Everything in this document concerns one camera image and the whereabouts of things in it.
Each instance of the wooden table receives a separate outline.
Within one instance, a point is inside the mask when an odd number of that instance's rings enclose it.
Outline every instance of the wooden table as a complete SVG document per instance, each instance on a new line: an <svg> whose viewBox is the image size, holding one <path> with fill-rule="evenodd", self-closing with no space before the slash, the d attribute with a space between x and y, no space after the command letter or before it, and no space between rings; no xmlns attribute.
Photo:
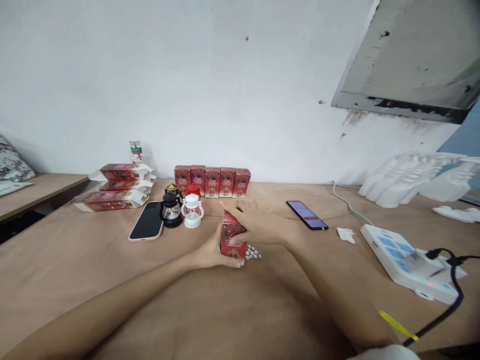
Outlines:
<svg viewBox="0 0 480 360"><path fill-rule="evenodd" d="M0 197L0 222L39 207L55 195L87 180L86 175L37 174L26 181L33 185Z"/></svg>
<svg viewBox="0 0 480 360"><path fill-rule="evenodd" d="M151 200L160 200L159 180ZM401 233L421 249L446 247L480 254L478 223L433 213L438 203L417 196L396 209L376 206L355 189L337 188L376 226ZM373 305L415 332L446 309L395 284L360 234L361 223L331 185L251 183L251 206L297 220L285 204L300 200L329 226L310 231L312 252L328 252L346 277L361 282ZM221 221L218 199L204 199L197 229L165 229L154 241L132 243L129 233L141 208L81 212L63 206L0 246L0 355L47 322L141 272L197 247ZM455 208L467 204L455 202ZM354 231L341 241L335 227ZM216 267L188 273L138 311L91 359L345 359L354 354L307 277L280 246L258 245L261 260L242 269ZM462 266L465 300L459 310L412 345L416 352L479 340L480 264Z"/></svg>

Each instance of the phone case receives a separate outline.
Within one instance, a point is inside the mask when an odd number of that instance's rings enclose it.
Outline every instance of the phone case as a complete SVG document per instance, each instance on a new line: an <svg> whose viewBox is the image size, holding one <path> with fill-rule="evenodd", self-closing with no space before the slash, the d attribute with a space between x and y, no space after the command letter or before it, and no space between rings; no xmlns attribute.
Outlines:
<svg viewBox="0 0 480 360"><path fill-rule="evenodd" d="M147 204L150 204L150 203L161 203L161 201L149 201L145 204L145 207L143 208L143 210L141 211L141 214L140 216L138 217L138 219L136 220L135 222L135 225L133 226L133 228L131 229L130 231L130 235L128 235L128 240L130 240L132 243L136 243L136 242L142 242L142 241L149 241L149 240L156 240L158 239L161 235L162 235L162 231L164 230L164 222L162 221L161 222L161 225L160 225L160 231L158 232L158 235L155 235L153 237L145 237L145 238L135 238L135 239L132 239L130 236L132 235L132 232L134 231L135 227L137 226L137 223L139 222L140 218L142 217L142 215L144 214L144 210L147 208Z"/></svg>

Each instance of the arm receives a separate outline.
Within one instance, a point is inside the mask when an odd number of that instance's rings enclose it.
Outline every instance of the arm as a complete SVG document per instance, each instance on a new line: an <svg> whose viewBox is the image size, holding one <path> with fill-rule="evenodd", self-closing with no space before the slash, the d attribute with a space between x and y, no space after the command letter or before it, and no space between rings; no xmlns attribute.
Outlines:
<svg viewBox="0 0 480 360"><path fill-rule="evenodd" d="M198 249L134 277L66 312L19 343L3 360L81 359L138 309L190 270L240 262L220 254L221 224Z"/></svg>
<svg viewBox="0 0 480 360"><path fill-rule="evenodd" d="M283 245L293 255L338 327L354 346L370 349L398 342L365 290L346 276L329 256L319 257L312 253L294 221L251 209L242 202L237 208L222 205L247 229L232 241Z"/></svg>

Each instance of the red product box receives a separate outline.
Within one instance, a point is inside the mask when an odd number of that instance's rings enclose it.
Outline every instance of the red product box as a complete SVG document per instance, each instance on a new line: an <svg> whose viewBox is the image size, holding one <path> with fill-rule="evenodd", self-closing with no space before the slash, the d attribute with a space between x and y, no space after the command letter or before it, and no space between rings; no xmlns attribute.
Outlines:
<svg viewBox="0 0 480 360"><path fill-rule="evenodd" d="M187 194L187 186L190 185L190 166L177 165L174 169L175 172L175 184L178 185L181 196L185 197Z"/></svg>
<svg viewBox="0 0 480 360"><path fill-rule="evenodd" d="M220 192L220 168L207 166L205 168L205 197L218 198Z"/></svg>
<svg viewBox="0 0 480 360"><path fill-rule="evenodd" d="M135 209L149 199L148 195L138 190L92 191L74 197L69 204L74 204L84 212Z"/></svg>
<svg viewBox="0 0 480 360"><path fill-rule="evenodd" d="M113 181L107 182L98 191L119 191L119 190L137 190L145 195L150 194L152 191L153 182L141 180L141 181Z"/></svg>
<svg viewBox="0 0 480 360"><path fill-rule="evenodd" d="M250 170L248 169L235 169L235 183L233 185L233 198L244 198L247 194L247 189L250 183Z"/></svg>
<svg viewBox="0 0 480 360"><path fill-rule="evenodd" d="M145 164L108 164L100 169L107 181L143 180L152 169Z"/></svg>
<svg viewBox="0 0 480 360"><path fill-rule="evenodd" d="M231 198L234 191L235 169L233 167L220 168L220 198Z"/></svg>
<svg viewBox="0 0 480 360"><path fill-rule="evenodd" d="M205 196L205 165L192 165L190 167L190 183L198 185L200 195Z"/></svg>
<svg viewBox="0 0 480 360"><path fill-rule="evenodd" d="M242 265L245 263L247 242L233 245L230 244L230 239L246 231L247 229L244 228L232 214L224 210L223 224L221 226L220 253L241 260Z"/></svg>

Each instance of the hand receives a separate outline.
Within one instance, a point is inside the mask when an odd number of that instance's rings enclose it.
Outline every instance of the hand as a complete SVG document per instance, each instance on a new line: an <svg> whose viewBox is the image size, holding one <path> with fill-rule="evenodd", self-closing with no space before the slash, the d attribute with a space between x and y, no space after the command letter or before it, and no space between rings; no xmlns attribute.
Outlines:
<svg viewBox="0 0 480 360"><path fill-rule="evenodd" d="M222 224L219 223L215 233L198 249L188 254L198 268L211 268L217 265L225 265L230 268L240 268L240 260L228 257L220 253L220 235Z"/></svg>
<svg viewBox="0 0 480 360"><path fill-rule="evenodd" d="M220 204L246 228L246 232L232 237L230 243L251 241L288 247L291 240L302 236L299 226L292 220L252 209L244 202L239 202L237 206L227 205L223 202Z"/></svg>

